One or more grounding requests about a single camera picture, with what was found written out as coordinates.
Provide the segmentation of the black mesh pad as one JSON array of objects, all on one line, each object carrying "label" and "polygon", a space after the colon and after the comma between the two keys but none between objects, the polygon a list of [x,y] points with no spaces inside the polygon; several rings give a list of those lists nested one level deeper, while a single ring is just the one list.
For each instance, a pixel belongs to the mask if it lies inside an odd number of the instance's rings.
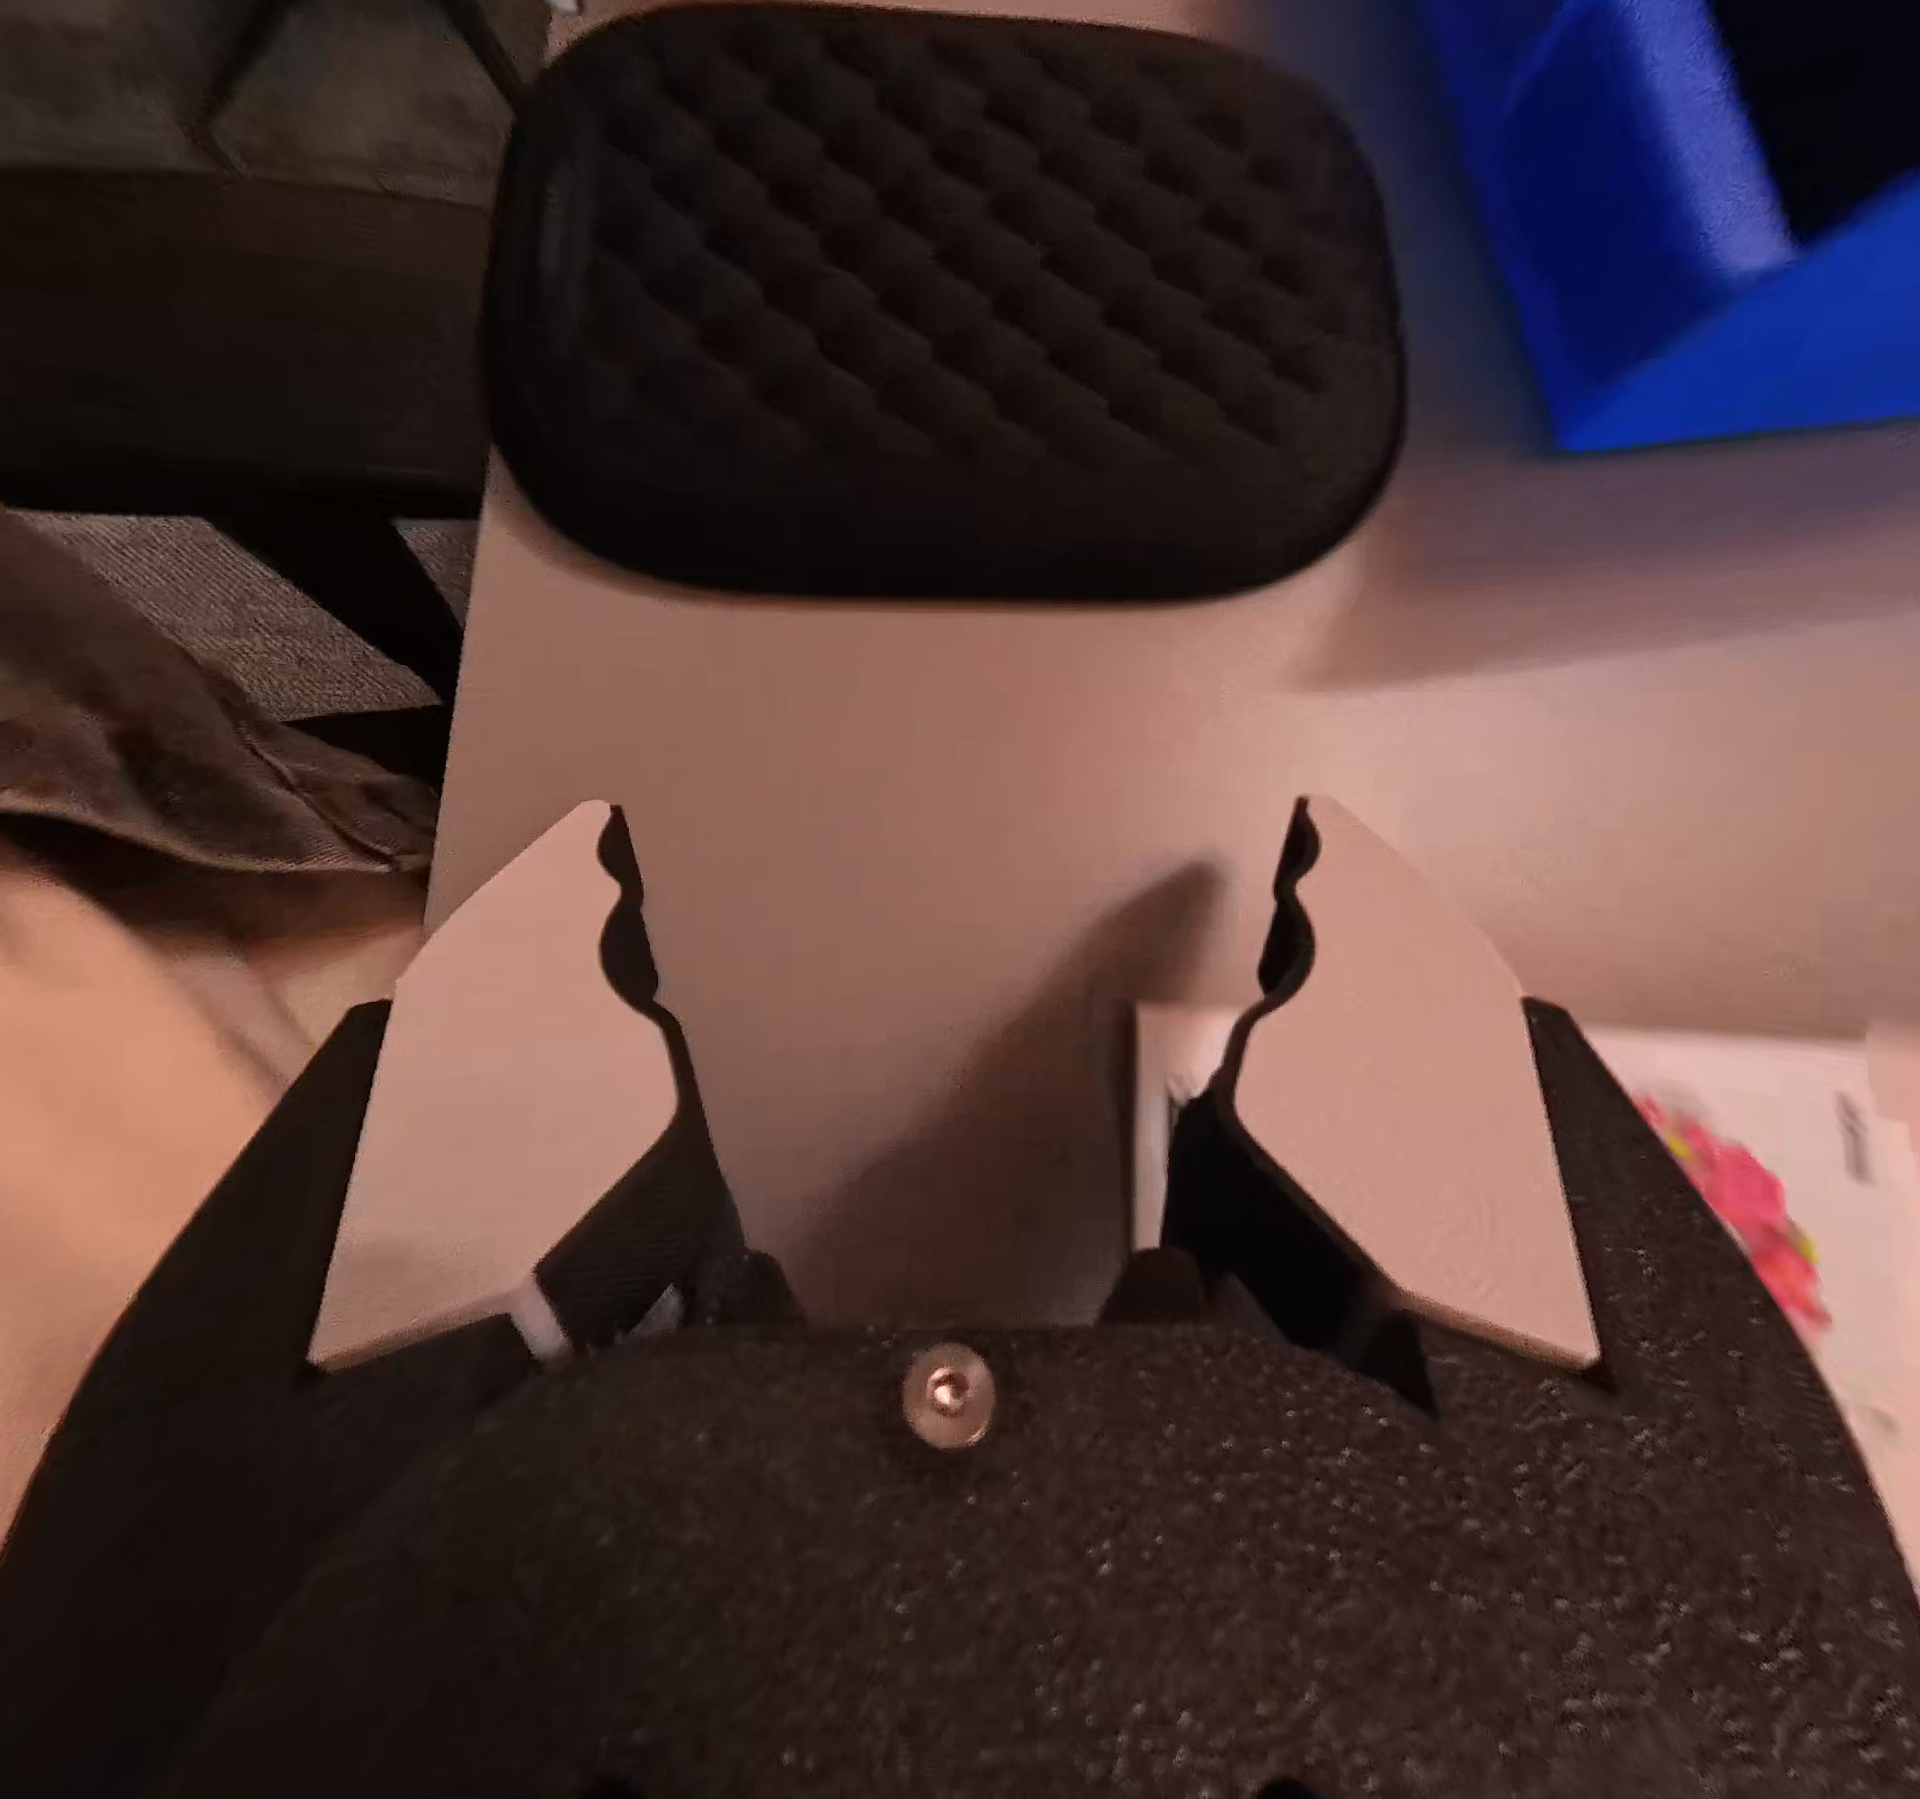
[{"label": "black mesh pad", "polygon": [[1407,423],[1341,116],[1230,47],[1086,21],[593,29],[517,111],[481,347],[555,535],[783,601],[1270,588],[1365,521]]}]

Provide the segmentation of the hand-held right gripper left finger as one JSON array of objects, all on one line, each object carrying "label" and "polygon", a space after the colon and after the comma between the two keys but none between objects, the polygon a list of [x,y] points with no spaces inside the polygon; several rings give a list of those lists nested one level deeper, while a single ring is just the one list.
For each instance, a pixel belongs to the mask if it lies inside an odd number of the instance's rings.
[{"label": "hand-held right gripper left finger", "polygon": [[643,883],[620,806],[587,800],[494,873],[402,972],[308,1359],[349,1369],[507,1320],[555,1363],[585,1322],[547,1258],[679,1106]]}]

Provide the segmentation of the blue plastic bin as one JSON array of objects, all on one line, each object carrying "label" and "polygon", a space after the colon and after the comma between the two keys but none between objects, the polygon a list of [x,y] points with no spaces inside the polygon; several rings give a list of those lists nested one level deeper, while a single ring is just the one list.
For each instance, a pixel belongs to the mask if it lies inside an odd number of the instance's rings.
[{"label": "blue plastic bin", "polygon": [[1919,0],[1419,0],[1564,450],[1911,420]]}]

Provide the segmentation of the flower print instruction booklet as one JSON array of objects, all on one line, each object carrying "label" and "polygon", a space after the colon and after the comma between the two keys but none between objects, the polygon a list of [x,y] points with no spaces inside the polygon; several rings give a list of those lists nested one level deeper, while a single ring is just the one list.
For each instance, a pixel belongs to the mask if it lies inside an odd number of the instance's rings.
[{"label": "flower print instruction booklet", "polygon": [[1811,1348],[1900,1523],[1915,1514],[1915,1155],[1867,1046],[1588,1034]]}]

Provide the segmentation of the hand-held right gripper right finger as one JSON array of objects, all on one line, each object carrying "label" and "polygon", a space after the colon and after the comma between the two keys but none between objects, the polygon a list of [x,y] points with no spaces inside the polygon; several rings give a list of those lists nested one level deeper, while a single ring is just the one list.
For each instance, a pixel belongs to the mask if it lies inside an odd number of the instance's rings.
[{"label": "hand-held right gripper right finger", "polygon": [[1341,803],[1297,805],[1277,915],[1307,961],[1227,1063],[1241,1133],[1413,1315],[1560,1372],[1599,1363],[1521,982]]}]

